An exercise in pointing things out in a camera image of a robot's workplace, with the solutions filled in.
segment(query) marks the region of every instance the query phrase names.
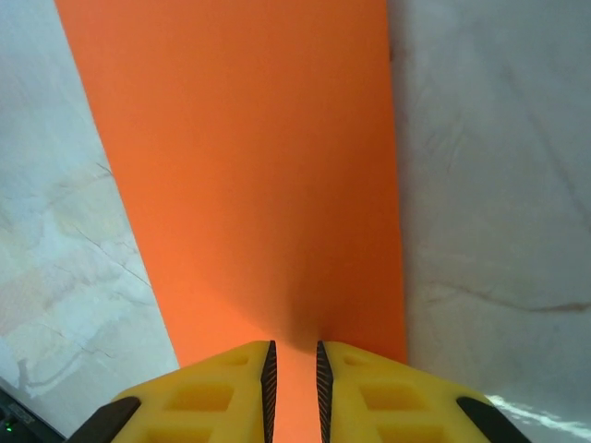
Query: floor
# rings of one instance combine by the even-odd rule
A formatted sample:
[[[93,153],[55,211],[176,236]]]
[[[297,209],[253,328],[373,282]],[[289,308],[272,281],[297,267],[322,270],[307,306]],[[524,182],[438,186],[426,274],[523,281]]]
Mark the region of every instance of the floor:
[[[591,440],[591,3],[391,0],[412,365]],[[176,368],[51,0],[0,0],[0,381],[69,435]]]

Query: marble surface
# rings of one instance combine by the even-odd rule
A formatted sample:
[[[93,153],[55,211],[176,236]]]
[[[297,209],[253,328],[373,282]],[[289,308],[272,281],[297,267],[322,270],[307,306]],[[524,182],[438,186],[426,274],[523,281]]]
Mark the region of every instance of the marble surface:
[[[391,0],[410,361],[591,441],[591,3]],[[0,378],[69,435],[176,368],[51,0],[0,0]]]

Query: black tread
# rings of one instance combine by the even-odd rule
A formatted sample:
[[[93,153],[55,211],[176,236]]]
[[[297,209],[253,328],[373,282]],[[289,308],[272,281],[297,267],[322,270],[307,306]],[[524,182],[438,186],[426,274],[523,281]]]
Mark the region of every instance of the black tread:
[[[331,362],[322,341],[316,348],[316,389],[318,391],[318,406],[320,411],[320,434],[322,443],[331,441],[332,419],[332,375]]]
[[[269,351],[260,374],[262,391],[262,423],[265,443],[273,442],[275,425],[275,404],[277,402],[277,347],[275,341],[269,342]]]

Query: yellow plastic part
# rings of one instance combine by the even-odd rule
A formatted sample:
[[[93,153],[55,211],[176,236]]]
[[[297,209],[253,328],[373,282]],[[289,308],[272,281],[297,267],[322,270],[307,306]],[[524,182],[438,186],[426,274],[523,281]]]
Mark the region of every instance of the yellow plastic part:
[[[326,341],[332,376],[331,443],[488,443],[457,406],[464,386],[344,343]]]
[[[261,373],[268,341],[227,353],[122,392],[141,406],[113,443],[262,443]]]

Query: gray vein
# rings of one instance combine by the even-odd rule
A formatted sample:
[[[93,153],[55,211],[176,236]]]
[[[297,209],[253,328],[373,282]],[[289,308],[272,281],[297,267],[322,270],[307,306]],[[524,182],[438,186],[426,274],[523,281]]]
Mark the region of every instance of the gray vein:
[[[448,283],[445,281],[432,281],[430,283],[434,286],[439,286],[443,289],[453,291],[452,296],[463,295],[477,300],[489,303],[491,305],[506,307],[517,311],[528,312],[532,314],[552,314],[552,313],[576,313],[582,314],[591,310],[591,302],[567,302],[558,305],[547,306],[526,306],[518,303],[510,302],[508,300],[501,300],[493,296],[494,288],[489,291],[478,291],[461,284]],[[438,297],[428,300],[430,304],[437,304],[448,301],[451,297]]]

